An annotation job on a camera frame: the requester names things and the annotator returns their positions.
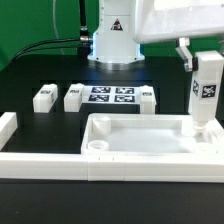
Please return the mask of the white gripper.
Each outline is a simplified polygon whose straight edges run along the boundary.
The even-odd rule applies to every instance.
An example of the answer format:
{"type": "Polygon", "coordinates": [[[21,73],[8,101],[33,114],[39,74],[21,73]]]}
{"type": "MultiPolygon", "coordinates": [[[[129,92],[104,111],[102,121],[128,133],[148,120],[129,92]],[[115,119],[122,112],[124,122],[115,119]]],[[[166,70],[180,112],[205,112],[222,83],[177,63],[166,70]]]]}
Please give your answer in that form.
{"type": "Polygon", "coordinates": [[[137,43],[176,41],[184,70],[193,70],[190,37],[224,33],[224,0],[134,0],[133,38],[137,43]]]}

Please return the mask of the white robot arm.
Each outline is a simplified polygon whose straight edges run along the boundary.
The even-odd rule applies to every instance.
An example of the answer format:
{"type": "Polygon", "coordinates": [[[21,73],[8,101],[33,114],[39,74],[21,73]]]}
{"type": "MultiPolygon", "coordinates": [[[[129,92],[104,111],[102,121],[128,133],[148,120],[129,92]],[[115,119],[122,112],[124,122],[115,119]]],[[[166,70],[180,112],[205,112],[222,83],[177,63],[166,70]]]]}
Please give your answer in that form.
{"type": "Polygon", "coordinates": [[[218,34],[224,34],[224,0],[99,0],[99,26],[88,59],[125,69],[145,59],[142,44],[175,40],[190,71],[190,40],[218,34]]]}

